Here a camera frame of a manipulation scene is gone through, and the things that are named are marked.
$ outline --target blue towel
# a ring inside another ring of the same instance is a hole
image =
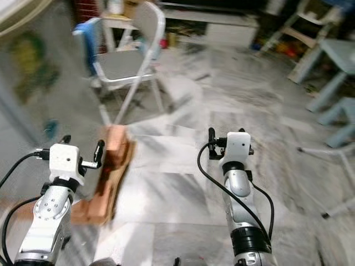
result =
[[[96,71],[94,68],[95,62],[95,45],[96,45],[96,38],[95,38],[95,28],[94,25],[88,22],[78,24],[74,30],[81,30],[85,36],[85,42],[87,45],[87,62],[88,67],[91,71],[91,74],[95,75]]]

